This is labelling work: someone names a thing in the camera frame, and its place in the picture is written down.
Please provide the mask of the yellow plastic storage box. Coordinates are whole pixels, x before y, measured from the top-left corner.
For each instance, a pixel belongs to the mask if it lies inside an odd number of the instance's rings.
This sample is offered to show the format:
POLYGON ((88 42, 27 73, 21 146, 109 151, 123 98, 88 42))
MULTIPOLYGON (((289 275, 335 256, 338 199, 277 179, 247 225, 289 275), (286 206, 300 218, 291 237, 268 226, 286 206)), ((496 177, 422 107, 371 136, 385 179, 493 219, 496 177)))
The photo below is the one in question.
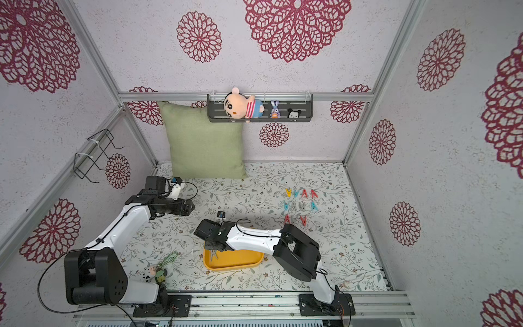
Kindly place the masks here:
POLYGON ((210 261, 211 251, 204 250, 204 265, 210 271, 231 271, 244 268, 253 268, 261 264, 264 254, 249 250, 217 252, 217 259, 210 261))

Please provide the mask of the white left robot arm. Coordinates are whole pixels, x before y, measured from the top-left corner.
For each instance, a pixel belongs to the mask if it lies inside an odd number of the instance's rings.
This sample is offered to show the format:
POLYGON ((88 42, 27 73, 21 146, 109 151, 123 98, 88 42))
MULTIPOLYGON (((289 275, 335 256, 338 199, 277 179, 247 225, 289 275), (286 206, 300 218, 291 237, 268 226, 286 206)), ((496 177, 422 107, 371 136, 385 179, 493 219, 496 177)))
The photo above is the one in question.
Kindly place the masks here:
POLYGON ((117 218, 84 249, 64 258, 65 292, 72 305, 166 306, 168 293, 155 282, 131 280, 121 264, 121 254, 134 234, 159 215, 189 215, 194 205, 179 198, 183 186, 168 195, 143 189, 130 197, 117 218))

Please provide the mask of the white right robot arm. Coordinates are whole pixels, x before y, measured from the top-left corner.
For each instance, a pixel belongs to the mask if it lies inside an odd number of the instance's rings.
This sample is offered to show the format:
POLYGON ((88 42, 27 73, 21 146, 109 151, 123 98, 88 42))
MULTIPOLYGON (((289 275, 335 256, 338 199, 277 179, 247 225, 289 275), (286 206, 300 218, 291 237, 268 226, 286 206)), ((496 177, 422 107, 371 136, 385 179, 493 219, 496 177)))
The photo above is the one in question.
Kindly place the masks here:
POLYGON ((309 285, 316 301, 328 305, 335 301, 336 290, 325 276, 320 245, 293 224, 286 223, 279 230, 257 230, 204 219, 193 234, 208 250, 249 250, 272 256, 288 275, 309 285))

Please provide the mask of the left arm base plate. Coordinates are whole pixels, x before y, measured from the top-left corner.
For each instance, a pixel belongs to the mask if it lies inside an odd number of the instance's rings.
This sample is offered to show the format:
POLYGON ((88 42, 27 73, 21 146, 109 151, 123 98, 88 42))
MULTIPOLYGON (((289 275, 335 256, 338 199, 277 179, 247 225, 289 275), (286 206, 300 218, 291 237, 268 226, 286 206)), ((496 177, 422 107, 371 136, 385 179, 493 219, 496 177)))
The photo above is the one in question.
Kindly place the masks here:
POLYGON ((160 294, 151 304, 139 304, 133 317, 188 317, 192 296, 160 294))

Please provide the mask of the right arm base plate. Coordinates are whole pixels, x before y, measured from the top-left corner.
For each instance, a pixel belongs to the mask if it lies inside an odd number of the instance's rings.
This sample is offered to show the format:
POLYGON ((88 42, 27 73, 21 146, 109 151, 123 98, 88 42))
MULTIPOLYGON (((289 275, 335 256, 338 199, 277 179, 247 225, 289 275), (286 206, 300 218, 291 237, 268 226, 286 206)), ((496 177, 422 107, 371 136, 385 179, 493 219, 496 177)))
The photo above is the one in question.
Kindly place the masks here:
POLYGON ((301 316, 355 316, 354 301, 349 294, 335 292, 335 299, 331 304, 318 301, 312 294, 298 296, 301 316))

